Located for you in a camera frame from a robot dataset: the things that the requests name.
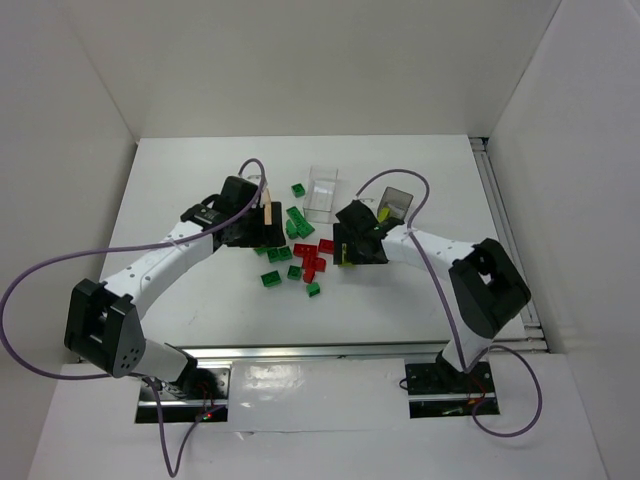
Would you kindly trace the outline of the green sloped lego front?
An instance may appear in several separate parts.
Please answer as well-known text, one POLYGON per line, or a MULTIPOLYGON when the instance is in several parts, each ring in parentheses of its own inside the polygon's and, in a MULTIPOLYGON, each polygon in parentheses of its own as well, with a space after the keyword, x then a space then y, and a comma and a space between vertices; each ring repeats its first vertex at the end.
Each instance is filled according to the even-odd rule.
POLYGON ((321 293, 321 287, 320 284, 318 282, 312 282, 306 285, 306 292, 307 295, 312 298, 314 296, 317 296, 321 293))

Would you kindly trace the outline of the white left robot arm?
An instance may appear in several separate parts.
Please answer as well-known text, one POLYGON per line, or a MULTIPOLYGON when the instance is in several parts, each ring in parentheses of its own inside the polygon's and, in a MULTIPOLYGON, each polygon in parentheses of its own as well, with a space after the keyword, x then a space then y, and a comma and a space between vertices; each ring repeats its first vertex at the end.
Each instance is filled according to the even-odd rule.
POLYGON ((258 185, 226 178, 218 194, 187 209, 160 248, 99 282, 84 279, 71 293, 64 345, 113 378, 150 377, 179 397, 216 380, 186 351, 144 336, 142 319, 183 274, 221 247, 279 248, 283 209, 258 185))

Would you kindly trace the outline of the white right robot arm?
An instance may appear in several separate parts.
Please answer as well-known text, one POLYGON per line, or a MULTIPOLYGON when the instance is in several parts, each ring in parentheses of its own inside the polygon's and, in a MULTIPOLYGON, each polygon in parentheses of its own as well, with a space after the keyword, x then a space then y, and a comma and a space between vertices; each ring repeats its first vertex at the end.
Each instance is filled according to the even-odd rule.
POLYGON ((496 240, 479 243, 415 230, 398 218, 378 221, 354 200, 333 225, 334 263, 398 263, 451 283, 459 317, 450 321, 452 339, 434 362, 436 384, 449 390, 470 381, 472 369, 504 326, 531 300, 531 291, 496 240))

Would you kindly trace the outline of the long green lego brick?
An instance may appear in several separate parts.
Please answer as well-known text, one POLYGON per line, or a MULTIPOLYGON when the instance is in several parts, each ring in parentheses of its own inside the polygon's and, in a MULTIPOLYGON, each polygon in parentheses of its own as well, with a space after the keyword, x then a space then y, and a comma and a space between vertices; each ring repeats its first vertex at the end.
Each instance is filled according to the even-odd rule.
POLYGON ((292 206, 286 210, 289 219, 295 226, 298 236, 302 239, 306 239, 315 232, 315 228, 306 220, 301 211, 292 206))

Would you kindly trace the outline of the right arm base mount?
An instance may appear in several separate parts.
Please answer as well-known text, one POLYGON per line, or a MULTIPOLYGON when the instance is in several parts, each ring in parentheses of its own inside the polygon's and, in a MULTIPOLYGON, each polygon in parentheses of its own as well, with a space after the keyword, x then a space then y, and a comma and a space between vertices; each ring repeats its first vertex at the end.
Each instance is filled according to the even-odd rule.
POLYGON ((474 408, 477 415, 500 413, 488 362, 480 362, 470 374, 453 371, 452 376, 435 362, 406 364, 398 384, 408 394, 412 419, 471 416, 474 408))

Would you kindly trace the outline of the lime sloped lego brick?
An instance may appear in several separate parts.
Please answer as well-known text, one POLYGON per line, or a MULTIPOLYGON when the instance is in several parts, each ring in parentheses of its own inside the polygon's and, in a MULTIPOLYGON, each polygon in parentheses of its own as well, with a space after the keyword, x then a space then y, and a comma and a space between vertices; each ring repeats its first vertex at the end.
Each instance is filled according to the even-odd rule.
POLYGON ((377 220, 379 223, 385 222, 391 215, 391 211, 389 208, 382 208, 377 215, 377 220))

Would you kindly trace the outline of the small green lego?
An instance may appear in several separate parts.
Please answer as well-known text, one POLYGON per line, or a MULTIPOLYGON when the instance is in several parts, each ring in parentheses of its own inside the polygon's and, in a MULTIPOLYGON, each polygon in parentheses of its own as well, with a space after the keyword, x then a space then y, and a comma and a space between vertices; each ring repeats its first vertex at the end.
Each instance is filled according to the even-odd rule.
POLYGON ((296 198, 303 197, 306 194, 306 190, 301 183, 292 185, 291 190, 296 198))

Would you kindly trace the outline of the green square lego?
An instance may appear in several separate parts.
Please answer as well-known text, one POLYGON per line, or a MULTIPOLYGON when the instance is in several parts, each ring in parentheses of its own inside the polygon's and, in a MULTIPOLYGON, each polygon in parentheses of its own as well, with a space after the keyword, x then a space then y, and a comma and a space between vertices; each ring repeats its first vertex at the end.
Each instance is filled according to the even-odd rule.
POLYGON ((287 278, 298 281, 302 278, 303 268, 296 265, 290 265, 287 270, 287 278))

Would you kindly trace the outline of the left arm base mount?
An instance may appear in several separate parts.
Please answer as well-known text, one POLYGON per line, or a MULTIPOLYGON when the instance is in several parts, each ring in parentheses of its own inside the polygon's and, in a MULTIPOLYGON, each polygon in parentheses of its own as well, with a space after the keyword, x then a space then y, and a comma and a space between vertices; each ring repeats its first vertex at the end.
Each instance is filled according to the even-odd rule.
POLYGON ((204 373, 199 373, 187 390, 151 378, 158 391, 165 423, 191 423, 196 418, 201 418, 204 423, 223 423, 228 420, 231 364, 203 362, 199 368, 204 373))

